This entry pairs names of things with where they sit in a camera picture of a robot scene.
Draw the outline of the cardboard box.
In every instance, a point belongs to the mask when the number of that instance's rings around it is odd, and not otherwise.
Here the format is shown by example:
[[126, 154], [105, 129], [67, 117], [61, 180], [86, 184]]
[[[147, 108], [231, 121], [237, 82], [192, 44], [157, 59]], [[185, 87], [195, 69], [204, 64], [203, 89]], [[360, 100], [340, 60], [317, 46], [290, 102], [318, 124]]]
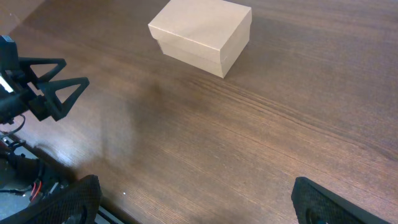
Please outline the cardboard box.
[[252, 9], [220, 0], [171, 0], [148, 24], [163, 54], [224, 78], [249, 42]]

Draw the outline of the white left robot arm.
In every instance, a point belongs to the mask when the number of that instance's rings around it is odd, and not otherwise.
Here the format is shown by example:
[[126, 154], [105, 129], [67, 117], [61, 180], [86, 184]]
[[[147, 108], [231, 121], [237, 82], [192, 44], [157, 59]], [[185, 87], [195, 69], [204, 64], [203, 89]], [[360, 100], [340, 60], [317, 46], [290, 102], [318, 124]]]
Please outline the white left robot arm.
[[58, 121], [69, 113], [90, 84], [86, 77], [56, 80], [67, 65], [63, 58], [18, 56], [16, 43], [1, 36], [1, 124], [11, 124], [26, 111], [42, 121]]

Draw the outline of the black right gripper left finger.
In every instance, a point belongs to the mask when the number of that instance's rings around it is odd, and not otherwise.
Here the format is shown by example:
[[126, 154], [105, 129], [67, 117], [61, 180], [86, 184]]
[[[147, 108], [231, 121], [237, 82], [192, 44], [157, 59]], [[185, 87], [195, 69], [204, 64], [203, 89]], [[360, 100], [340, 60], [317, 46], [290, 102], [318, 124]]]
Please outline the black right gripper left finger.
[[78, 216], [78, 223], [94, 223], [100, 207], [101, 188], [96, 175], [87, 175], [60, 192], [3, 220], [1, 224], [58, 224]]

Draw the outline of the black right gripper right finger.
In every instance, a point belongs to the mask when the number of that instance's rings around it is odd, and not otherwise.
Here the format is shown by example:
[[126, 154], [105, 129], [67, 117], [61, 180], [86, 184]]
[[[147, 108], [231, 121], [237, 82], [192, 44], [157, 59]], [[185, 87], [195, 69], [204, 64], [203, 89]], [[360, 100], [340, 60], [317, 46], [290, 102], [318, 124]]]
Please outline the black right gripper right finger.
[[386, 223], [306, 177], [295, 179], [291, 199], [299, 224]]

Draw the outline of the black robot base bottom edge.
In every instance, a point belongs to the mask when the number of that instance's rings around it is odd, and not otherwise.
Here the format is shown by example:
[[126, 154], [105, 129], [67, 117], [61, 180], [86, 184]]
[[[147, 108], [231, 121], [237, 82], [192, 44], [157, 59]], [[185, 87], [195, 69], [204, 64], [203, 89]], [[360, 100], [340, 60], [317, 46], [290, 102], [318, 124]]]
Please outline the black robot base bottom edge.
[[[1, 220], [60, 192], [70, 182], [58, 170], [31, 153], [24, 141], [1, 138]], [[78, 223], [80, 217], [70, 217], [58, 224]], [[122, 218], [99, 205], [94, 223], [124, 223]]]

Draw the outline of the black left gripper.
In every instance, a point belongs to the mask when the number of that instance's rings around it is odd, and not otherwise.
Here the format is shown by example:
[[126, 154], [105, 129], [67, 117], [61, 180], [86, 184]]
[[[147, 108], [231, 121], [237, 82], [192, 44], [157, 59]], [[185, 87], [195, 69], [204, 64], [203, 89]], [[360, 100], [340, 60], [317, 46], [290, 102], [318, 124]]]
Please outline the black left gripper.
[[[55, 67], [38, 77], [32, 65], [54, 64]], [[42, 121], [51, 116], [55, 121], [69, 113], [79, 96], [90, 84], [86, 77], [49, 82], [66, 65], [63, 58], [19, 57], [21, 70], [1, 70], [1, 124], [12, 124], [13, 119], [30, 111]], [[28, 83], [32, 83], [44, 95], [36, 95]], [[78, 88], [62, 103], [56, 91], [78, 85]]]

